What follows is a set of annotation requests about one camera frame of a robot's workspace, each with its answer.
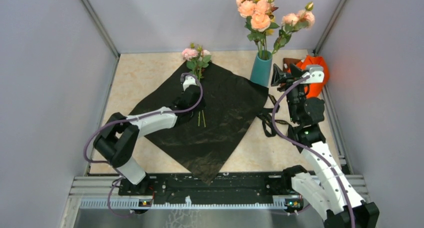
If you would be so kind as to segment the pink flower bunch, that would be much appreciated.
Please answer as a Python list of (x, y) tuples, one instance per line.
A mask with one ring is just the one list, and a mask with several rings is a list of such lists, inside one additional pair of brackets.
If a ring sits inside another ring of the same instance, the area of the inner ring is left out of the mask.
[(199, 85), (204, 78), (203, 73), (211, 61), (211, 53), (207, 49), (203, 49), (200, 44), (192, 42), (188, 48), (182, 51), (181, 55), (190, 75), (196, 78), (197, 85)]

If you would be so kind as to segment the black ribbon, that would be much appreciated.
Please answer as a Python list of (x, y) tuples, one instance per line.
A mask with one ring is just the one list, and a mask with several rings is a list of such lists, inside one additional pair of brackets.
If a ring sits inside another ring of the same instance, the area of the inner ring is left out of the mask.
[[(268, 94), (268, 98), (270, 99), (272, 104), (275, 106), (275, 104), (277, 103), (276, 98), (272, 94)], [(265, 136), (268, 138), (275, 137), (277, 135), (277, 132), (272, 123), (272, 116), (271, 116), (272, 111), (273, 111), (273, 108), (264, 107), (261, 110), (261, 112), (256, 116), (257, 118), (261, 120), (262, 129), (264, 131)], [(275, 123), (290, 126), (289, 122), (283, 119), (276, 119)]]

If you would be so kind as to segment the light pink rose stem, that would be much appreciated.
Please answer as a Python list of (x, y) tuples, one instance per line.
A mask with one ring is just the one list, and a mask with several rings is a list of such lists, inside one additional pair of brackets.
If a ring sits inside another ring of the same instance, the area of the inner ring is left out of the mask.
[(302, 29), (311, 29), (316, 18), (313, 14), (314, 2), (307, 3), (304, 9), (297, 13), (289, 13), (282, 18), (281, 28), (278, 30), (278, 37), (273, 44), (272, 55), (276, 54), (280, 49), (285, 47), (291, 40), (294, 33)]

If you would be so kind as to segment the peach double rose stem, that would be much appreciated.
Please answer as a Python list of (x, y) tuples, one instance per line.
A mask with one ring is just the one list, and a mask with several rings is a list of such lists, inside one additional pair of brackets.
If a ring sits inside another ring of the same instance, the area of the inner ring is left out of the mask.
[(255, 8), (252, 15), (248, 16), (245, 22), (245, 28), (250, 31), (247, 38), (255, 43), (259, 58), (268, 60), (272, 55), (268, 49), (267, 37), (279, 28), (274, 16), (278, 7), (275, 6), (275, 0), (253, 0), (253, 4)]

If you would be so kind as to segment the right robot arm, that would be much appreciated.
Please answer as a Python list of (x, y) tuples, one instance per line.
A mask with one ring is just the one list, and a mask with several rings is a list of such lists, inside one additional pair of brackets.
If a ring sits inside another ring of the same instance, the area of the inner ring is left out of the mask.
[[(312, 165), (319, 183), (301, 165), (283, 170), (281, 187), (287, 194), (296, 192), (305, 198), (321, 216), (326, 228), (375, 228), (380, 211), (374, 202), (367, 202), (351, 185), (331, 154), (320, 129), (324, 121), (325, 101), (308, 97), (311, 84), (321, 84), (324, 68), (309, 65), (301, 69), (290, 64), (288, 72), (277, 64), (272, 66), (270, 85), (284, 93), (271, 112), (271, 123), (276, 133), (297, 147), (298, 152)], [(287, 135), (276, 125), (276, 112), (286, 99), (290, 121)]]

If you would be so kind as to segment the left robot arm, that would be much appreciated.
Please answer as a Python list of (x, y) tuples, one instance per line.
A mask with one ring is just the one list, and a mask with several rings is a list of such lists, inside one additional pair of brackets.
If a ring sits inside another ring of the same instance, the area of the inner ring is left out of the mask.
[(130, 182), (138, 195), (149, 191), (148, 174), (133, 158), (137, 140), (157, 131), (187, 123), (203, 99), (203, 88), (191, 84), (169, 107), (161, 107), (139, 115), (114, 113), (98, 132), (93, 147), (107, 163)]

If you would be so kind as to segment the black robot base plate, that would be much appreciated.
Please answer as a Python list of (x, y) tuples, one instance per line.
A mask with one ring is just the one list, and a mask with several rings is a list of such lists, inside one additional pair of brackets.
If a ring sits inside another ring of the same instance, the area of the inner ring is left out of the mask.
[(126, 178), (120, 196), (151, 196), (155, 205), (276, 205), (302, 209), (303, 197), (289, 188), (281, 172), (223, 172), (210, 183), (191, 173), (151, 173), (138, 185)]

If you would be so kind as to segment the black wrapping paper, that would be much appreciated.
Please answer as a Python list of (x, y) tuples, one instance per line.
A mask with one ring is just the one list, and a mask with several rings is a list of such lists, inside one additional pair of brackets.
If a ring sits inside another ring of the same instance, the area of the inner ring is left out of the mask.
[(201, 84), (204, 108), (187, 123), (139, 139), (135, 161), (149, 173), (190, 172), (206, 184), (219, 172), (267, 170), (269, 147), (258, 115), (268, 88), (213, 63)]

